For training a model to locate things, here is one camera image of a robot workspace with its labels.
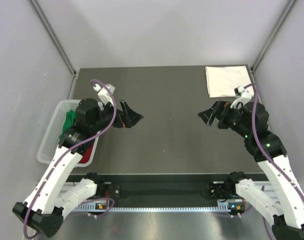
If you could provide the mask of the white plastic laundry basket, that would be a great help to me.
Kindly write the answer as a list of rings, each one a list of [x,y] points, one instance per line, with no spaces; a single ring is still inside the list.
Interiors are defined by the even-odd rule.
[[[78,99],[70,99],[62,100],[57,104],[37,153],[37,160],[40,163],[48,165],[53,160],[60,135],[63,132],[66,114],[70,110],[75,111],[79,102]]]

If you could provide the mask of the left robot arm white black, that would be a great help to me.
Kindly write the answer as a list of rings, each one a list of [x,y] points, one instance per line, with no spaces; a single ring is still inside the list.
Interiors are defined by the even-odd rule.
[[[75,109],[75,117],[61,135],[52,161],[33,192],[23,201],[16,202],[12,212],[23,223],[23,230],[31,228],[48,238],[53,237],[67,216],[79,205],[91,198],[106,202],[105,181],[96,173],[86,174],[73,188],[61,194],[72,170],[93,146],[101,133],[110,127],[132,128],[143,116],[132,110],[126,101],[120,101],[121,109],[112,102],[99,104],[93,98],[81,100]]]

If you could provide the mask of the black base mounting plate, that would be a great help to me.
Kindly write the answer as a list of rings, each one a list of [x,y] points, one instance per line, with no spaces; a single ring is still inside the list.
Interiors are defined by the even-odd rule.
[[[117,208],[215,207],[237,199],[224,186],[226,174],[99,174]]]

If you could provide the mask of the red t shirt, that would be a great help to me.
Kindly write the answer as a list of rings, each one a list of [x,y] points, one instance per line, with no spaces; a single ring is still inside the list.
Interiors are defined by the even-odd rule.
[[[93,162],[93,155],[95,153],[96,146],[97,144],[94,142],[77,164],[78,167],[85,168]]]

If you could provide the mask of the white t shirt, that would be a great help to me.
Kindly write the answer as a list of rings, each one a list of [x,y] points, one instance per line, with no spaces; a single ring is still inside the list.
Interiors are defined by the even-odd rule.
[[[210,98],[234,97],[234,89],[251,84],[246,65],[205,66],[206,86]]]

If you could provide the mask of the green t shirt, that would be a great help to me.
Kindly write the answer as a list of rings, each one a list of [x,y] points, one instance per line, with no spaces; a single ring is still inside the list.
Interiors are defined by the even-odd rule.
[[[66,112],[65,122],[63,124],[62,133],[59,136],[59,140],[62,139],[64,132],[74,124],[75,118],[76,118],[75,110],[71,109],[68,112]]]

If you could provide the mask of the right aluminium frame post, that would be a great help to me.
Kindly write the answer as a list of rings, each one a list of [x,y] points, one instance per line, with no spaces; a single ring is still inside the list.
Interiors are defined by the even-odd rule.
[[[271,32],[268,34],[262,48],[260,49],[258,56],[255,58],[254,63],[250,67],[251,72],[254,73],[262,60],[264,59],[265,55],[268,53],[268,50],[272,46],[273,42],[275,41],[277,35],[279,34],[280,30],[282,29],[283,25],[285,24],[287,18],[295,8],[296,4],[298,3],[298,0],[287,0],[284,8],[282,9],[279,17],[277,18],[277,21],[273,25],[273,28]]]

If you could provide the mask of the left aluminium frame post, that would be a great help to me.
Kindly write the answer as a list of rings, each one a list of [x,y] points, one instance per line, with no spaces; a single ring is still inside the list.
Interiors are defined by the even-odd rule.
[[[52,28],[47,16],[45,15],[41,5],[37,0],[27,0],[31,8],[33,9],[34,13],[36,14],[37,18],[39,19],[41,25],[43,26],[45,32],[49,36],[54,48],[60,55],[61,59],[63,60],[65,66],[67,67],[68,71],[71,73],[72,76],[75,76],[77,70],[73,67],[66,51],[64,50],[59,38],[57,37],[54,29]]]

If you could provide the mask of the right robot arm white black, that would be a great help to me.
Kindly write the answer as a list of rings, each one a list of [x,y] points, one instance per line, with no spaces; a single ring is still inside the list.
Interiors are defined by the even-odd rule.
[[[269,223],[277,240],[304,240],[304,194],[292,172],[280,138],[269,130],[269,113],[261,103],[217,100],[198,113],[207,125],[218,120],[219,129],[231,129],[244,139],[244,146],[263,170],[277,196],[275,202],[256,187],[244,172],[232,172],[224,181],[225,196],[241,197]]]

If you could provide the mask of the aluminium frame post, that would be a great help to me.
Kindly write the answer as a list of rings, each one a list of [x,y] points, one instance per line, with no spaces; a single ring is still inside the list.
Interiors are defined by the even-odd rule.
[[[271,32],[268,34],[262,48],[260,49],[258,56],[255,58],[254,63],[250,67],[251,72],[254,73],[262,60],[264,59],[265,55],[268,53],[268,50],[272,46],[273,42],[275,41],[277,35],[279,34],[280,30],[282,29],[283,25],[285,24],[287,18],[295,8],[296,4],[298,3],[298,0],[287,0],[284,8],[282,9],[279,17],[277,18],[277,21],[273,25],[273,28]]]
[[[39,19],[41,25],[43,26],[45,32],[49,36],[54,48],[60,55],[61,59],[63,60],[65,66],[67,67],[68,71],[71,73],[72,76],[75,76],[77,70],[73,67],[66,51],[64,50],[59,38],[57,37],[54,29],[52,28],[47,16],[45,15],[41,5],[37,0],[27,0],[31,8],[33,9],[34,13],[36,14],[37,18]]]

